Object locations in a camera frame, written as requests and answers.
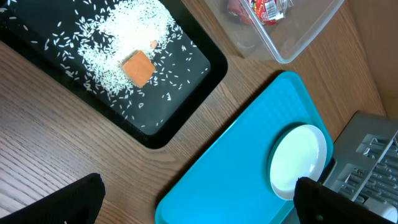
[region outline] orange cube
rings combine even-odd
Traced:
[[[142,51],[138,50],[122,65],[122,69],[136,86],[142,88],[152,77],[155,66]]]

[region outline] wooden table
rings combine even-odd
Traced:
[[[301,75],[335,140],[357,110],[384,114],[348,3],[291,63],[245,60],[202,0],[185,0],[226,54],[229,72],[164,148],[141,146],[0,43],[0,217],[100,173],[98,223],[153,223],[170,185],[278,70]]]

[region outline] candy wrapper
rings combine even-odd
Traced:
[[[292,0],[229,0],[228,12],[239,16],[246,24],[252,24],[241,1],[247,1],[262,25],[274,25],[285,17],[288,7],[293,6]]]

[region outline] blue tray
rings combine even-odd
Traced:
[[[267,160],[284,131],[312,124],[331,140],[321,117],[294,72],[279,75],[159,203],[157,224],[280,223],[293,201],[276,196],[267,179]]]

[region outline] plastic container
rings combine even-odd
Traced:
[[[229,0],[206,0],[207,5],[245,58],[290,63],[326,26],[344,0],[293,0],[285,18],[264,26],[248,0],[240,0],[251,25],[228,12]]]

